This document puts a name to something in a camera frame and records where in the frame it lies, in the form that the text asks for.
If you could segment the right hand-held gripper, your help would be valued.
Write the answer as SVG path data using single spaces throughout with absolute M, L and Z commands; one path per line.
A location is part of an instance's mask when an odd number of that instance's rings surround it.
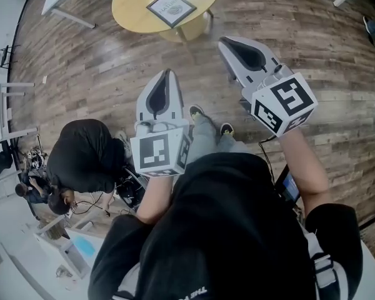
M 318 106 L 303 75 L 279 64 L 265 44 L 224 36 L 218 41 L 218 48 L 231 79 L 243 86 L 242 96 L 249 103 L 249 113 L 275 136 L 302 125 Z

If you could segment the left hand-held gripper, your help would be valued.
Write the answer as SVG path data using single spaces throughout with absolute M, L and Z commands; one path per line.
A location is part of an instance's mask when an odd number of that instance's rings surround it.
M 184 174 L 191 140 L 189 121 L 181 119 L 183 99 L 174 71 L 162 70 L 146 84 L 137 99 L 136 117 L 131 138 L 135 171 L 149 178 Z

